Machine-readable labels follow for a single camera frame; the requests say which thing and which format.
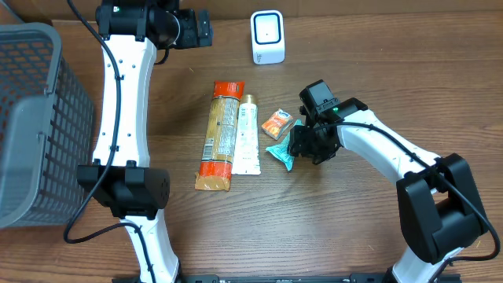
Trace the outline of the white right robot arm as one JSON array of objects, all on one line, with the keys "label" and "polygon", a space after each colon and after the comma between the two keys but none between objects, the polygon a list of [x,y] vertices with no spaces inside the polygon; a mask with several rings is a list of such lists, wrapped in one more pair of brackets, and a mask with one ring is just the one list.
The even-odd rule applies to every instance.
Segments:
[{"label": "white right robot arm", "polygon": [[444,270],[455,262],[494,259],[501,250],[495,228],[467,161],[441,157],[407,141],[356,98],[340,101],[318,80],[303,89],[303,125],[290,131],[288,154],[313,164],[345,148],[373,165],[396,186],[402,236],[401,259],[380,274],[351,274],[351,282],[459,282]]}]

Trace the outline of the teal wipes packet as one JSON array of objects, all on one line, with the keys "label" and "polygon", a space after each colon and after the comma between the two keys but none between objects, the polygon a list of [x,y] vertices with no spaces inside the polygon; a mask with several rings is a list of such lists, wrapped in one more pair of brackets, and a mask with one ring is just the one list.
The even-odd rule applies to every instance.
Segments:
[{"label": "teal wipes packet", "polygon": [[266,148],[266,151],[270,153],[273,157],[280,160],[285,166],[287,171],[293,168],[294,156],[288,153],[288,145],[291,140],[291,134],[288,133],[285,138],[278,144],[272,145]]}]

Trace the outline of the red spaghetti packet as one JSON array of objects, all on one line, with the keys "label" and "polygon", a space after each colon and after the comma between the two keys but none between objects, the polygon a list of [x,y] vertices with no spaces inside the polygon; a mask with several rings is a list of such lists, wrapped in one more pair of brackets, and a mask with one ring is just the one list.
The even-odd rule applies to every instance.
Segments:
[{"label": "red spaghetti packet", "polygon": [[244,82],[215,81],[196,190],[229,191]]}]

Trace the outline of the orange tissue packet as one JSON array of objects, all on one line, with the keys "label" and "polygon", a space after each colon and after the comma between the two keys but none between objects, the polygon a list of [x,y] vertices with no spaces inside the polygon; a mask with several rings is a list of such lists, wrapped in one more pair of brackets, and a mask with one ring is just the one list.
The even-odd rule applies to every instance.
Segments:
[{"label": "orange tissue packet", "polygon": [[266,122],[261,125],[261,128],[265,134],[275,140],[278,140],[292,123],[292,115],[279,108]]}]

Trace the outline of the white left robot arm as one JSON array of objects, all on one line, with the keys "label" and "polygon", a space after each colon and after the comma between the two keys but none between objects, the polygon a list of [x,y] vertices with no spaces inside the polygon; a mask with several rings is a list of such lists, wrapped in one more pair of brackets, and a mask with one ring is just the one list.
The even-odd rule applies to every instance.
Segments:
[{"label": "white left robot arm", "polygon": [[140,266],[133,282],[180,282],[181,264],[167,232],[170,194],[166,170],[150,166],[147,142],[149,84],[157,53],[211,46],[207,10],[182,9],[177,1],[104,0],[92,30],[103,51],[101,125],[89,165],[77,182],[109,208],[125,228]]}]

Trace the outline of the white tube gold cap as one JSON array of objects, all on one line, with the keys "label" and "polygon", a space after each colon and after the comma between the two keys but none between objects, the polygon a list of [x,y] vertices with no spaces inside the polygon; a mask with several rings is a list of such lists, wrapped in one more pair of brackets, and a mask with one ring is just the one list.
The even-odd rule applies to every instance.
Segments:
[{"label": "white tube gold cap", "polygon": [[256,97],[245,94],[240,102],[233,175],[260,175],[258,106]]}]

